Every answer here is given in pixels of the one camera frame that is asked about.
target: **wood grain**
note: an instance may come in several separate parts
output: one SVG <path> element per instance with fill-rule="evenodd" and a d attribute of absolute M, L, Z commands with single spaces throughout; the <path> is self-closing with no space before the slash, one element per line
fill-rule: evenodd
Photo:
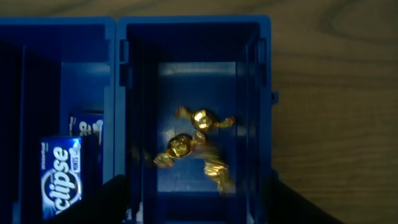
<path fill-rule="evenodd" d="M 346 223 L 398 223 L 398 1 L 2 0 L 4 16 L 268 14 L 280 178 Z"/>

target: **bin compartment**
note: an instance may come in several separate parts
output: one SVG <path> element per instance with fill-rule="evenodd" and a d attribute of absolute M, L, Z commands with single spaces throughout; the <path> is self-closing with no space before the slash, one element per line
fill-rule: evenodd
<path fill-rule="evenodd" d="M 126 17 L 118 22 L 115 174 L 131 177 L 133 213 L 142 201 L 144 223 L 266 221 L 269 34 L 264 16 Z M 170 138 L 195 132 L 189 121 L 174 116 L 179 106 L 206 108 L 221 119 L 237 117 L 234 127 L 208 133 L 229 165 L 234 194 L 220 195 L 203 172 L 203 160 L 186 157 L 169 169 L 153 165 Z"/>
<path fill-rule="evenodd" d="M 113 176 L 114 21 L 110 18 L 2 18 L 15 218 L 41 219 L 40 137 L 69 135 L 69 114 L 104 110 L 104 181 Z"/>

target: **wooden surface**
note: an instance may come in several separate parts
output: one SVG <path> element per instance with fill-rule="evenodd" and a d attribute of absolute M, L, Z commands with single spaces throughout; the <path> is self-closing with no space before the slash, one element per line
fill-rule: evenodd
<path fill-rule="evenodd" d="M 280 178 L 346 223 L 398 223 L 398 1 L 2 0 L 0 15 L 268 14 Z"/>

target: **storage box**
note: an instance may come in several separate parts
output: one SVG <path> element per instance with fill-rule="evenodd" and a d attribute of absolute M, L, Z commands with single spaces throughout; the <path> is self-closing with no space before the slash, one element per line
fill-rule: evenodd
<path fill-rule="evenodd" d="M 133 217 L 142 202 L 144 223 L 267 221 L 277 101 L 268 17 L 0 19 L 0 45 L 0 57 L 12 55 L 5 64 L 10 82 L 21 84 L 21 103 L 13 105 L 19 133 L 11 135 L 20 143 L 23 223 L 41 214 L 27 203 L 40 200 L 28 194 L 40 186 L 31 169 L 39 153 L 30 146 L 68 130 L 68 113 L 76 110 L 104 110 L 103 180 L 131 178 Z M 181 105 L 237 117 L 233 128 L 210 133 L 226 155 L 235 194 L 219 194 L 203 161 L 186 158 L 170 169 L 147 162 L 174 135 L 194 131 L 174 117 Z"/>

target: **blue tray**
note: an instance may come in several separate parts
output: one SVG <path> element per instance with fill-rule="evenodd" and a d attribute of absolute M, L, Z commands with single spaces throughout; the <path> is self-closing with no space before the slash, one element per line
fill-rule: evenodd
<path fill-rule="evenodd" d="M 69 112 L 89 109 L 104 110 L 103 180 L 131 178 L 132 213 L 141 203 L 144 223 L 267 221 L 277 101 L 268 17 L 3 18 L 0 65 L 9 190 L 18 186 L 4 203 L 15 202 L 14 219 L 40 220 L 39 137 L 68 134 Z M 220 196 L 201 160 L 152 165 L 172 136 L 194 132 L 174 118 L 180 105 L 238 118 L 209 135 L 229 164 L 231 197 Z"/>

